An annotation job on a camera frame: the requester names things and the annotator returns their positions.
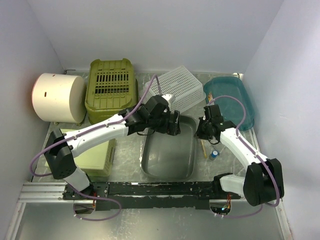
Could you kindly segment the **grey plastic tub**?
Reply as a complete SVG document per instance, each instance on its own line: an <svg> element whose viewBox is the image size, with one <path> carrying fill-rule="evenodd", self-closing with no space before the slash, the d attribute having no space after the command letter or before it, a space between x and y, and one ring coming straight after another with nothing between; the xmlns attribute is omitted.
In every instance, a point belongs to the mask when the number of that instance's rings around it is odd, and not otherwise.
<svg viewBox="0 0 320 240"><path fill-rule="evenodd" d="M188 180L194 171L197 123L186 115L180 117L181 133L176 136L148 129L140 154L140 169L156 181Z"/></svg>

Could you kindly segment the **white plastic tray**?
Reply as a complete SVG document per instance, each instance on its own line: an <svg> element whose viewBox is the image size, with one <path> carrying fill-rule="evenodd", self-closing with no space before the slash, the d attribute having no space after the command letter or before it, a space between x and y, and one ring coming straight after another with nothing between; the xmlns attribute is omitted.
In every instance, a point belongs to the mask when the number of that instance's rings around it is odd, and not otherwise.
<svg viewBox="0 0 320 240"><path fill-rule="evenodd" d="M183 65L155 79L143 100L144 104L152 96L159 94L158 85L162 94L174 97L171 111L184 113L206 98L202 83Z"/></svg>

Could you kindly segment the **translucent blue plastic container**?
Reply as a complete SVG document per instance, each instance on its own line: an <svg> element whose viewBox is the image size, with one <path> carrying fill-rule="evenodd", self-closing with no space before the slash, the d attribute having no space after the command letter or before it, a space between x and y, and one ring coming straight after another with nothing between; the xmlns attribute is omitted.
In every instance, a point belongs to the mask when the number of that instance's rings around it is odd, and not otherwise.
<svg viewBox="0 0 320 240"><path fill-rule="evenodd" d="M246 117L239 127L240 131L247 131L254 126L254 107L243 82L239 78L234 76L215 77L203 86L203 91L206 94L206 103L223 96L214 103L219 106L224 119L232 121L235 125L238 125L243 119L243 107L245 108Z"/></svg>

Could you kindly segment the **olive green plastic tub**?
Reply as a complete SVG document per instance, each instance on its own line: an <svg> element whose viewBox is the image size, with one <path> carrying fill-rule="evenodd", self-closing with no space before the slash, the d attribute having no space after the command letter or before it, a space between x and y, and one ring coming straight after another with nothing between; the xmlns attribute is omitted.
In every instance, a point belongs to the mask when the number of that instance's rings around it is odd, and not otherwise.
<svg viewBox="0 0 320 240"><path fill-rule="evenodd" d="M131 62L96 59L90 64L85 107L91 124L104 121L139 101L138 82Z"/></svg>

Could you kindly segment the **pale yellow perforated basket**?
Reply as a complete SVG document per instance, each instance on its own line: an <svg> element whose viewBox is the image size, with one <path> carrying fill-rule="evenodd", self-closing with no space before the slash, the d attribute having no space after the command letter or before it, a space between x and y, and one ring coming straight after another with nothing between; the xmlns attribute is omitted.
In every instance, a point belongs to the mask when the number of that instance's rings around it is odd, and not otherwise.
<svg viewBox="0 0 320 240"><path fill-rule="evenodd" d="M111 173L116 140L96 145L74 157L74 162L90 177L108 177Z"/></svg>

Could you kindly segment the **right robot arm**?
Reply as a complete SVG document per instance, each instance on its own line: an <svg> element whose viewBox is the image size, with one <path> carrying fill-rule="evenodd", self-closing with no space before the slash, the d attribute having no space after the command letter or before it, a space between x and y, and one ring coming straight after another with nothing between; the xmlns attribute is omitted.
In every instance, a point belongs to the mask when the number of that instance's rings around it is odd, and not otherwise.
<svg viewBox="0 0 320 240"><path fill-rule="evenodd" d="M212 193L223 199L229 193L243 196L251 206L279 203L284 197L282 165L277 158L268 158L254 148L230 120L225 121L218 105L204 108L195 137L216 140L227 147L246 170L245 176L224 173L214 177Z"/></svg>

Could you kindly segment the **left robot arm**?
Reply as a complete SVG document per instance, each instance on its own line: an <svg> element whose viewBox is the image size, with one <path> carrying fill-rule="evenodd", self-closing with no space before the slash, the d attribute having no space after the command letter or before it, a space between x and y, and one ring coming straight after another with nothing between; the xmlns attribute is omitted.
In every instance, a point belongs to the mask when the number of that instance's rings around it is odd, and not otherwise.
<svg viewBox="0 0 320 240"><path fill-rule="evenodd" d="M53 130L46 143L44 157L54 179L64 180L81 199L89 199L94 188L89 176L75 158L104 142L142 133L145 129L176 136L180 134L180 113L171 111L171 94L152 96L146 103L126 108L100 123L62 133Z"/></svg>

